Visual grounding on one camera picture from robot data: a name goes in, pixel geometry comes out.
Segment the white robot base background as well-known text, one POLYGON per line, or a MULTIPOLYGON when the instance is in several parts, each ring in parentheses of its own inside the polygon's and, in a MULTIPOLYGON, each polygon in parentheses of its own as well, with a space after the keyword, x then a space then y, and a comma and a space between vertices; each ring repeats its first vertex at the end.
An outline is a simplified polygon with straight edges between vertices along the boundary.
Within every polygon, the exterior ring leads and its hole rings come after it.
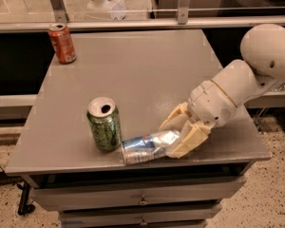
POLYGON ((124 0, 90 0, 85 17, 89 20, 120 21, 125 18, 124 0))

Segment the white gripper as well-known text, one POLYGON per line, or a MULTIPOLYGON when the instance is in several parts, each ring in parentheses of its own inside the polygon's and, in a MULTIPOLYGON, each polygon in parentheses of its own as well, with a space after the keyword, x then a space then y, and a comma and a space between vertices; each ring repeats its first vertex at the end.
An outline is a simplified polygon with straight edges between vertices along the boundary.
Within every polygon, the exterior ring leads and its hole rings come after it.
POLYGON ((166 149, 166 155, 179 159, 188 154, 208 139, 211 123, 224 126, 236 112, 237 108, 216 84, 202 82, 192 90, 188 103, 178 104, 160 126, 160 130, 180 130, 180 137, 166 149), (191 116, 196 123, 188 121, 191 116))

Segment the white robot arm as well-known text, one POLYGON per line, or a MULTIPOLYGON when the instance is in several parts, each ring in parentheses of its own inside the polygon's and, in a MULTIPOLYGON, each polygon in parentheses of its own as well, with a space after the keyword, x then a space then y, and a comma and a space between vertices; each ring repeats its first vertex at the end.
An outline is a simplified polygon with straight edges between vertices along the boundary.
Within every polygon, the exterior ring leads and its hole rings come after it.
POLYGON ((162 130, 179 130, 180 137, 166 149, 180 158, 204 143, 211 130, 233 119, 246 102, 285 84, 285 28, 263 24, 246 32, 240 43, 240 60, 232 61, 212 79, 194 88, 186 102, 177 105, 162 130))

